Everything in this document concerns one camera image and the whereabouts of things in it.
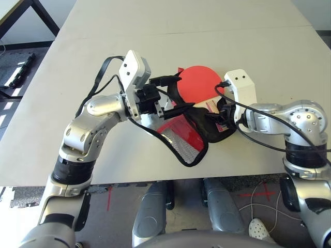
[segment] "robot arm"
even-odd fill
[[[140,114],[157,111],[155,102],[160,95],[155,86],[144,85],[150,74],[147,62],[129,51],[119,70],[125,92],[91,98],[67,126],[41,199],[38,225],[20,247],[74,248],[74,232],[84,227],[89,211],[87,189],[93,167],[108,132],[128,117],[139,120]]]
[[[318,150],[326,150],[327,117],[316,102],[257,104],[254,83],[244,70],[228,72],[224,78],[237,102],[282,119],[305,134]],[[314,152],[297,132],[278,120],[236,106],[234,121],[241,117],[242,131],[284,135],[287,152],[283,164],[288,175],[280,180],[283,202],[289,210],[299,213],[318,248],[330,247],[331,165],[326,163],[326,153]]]

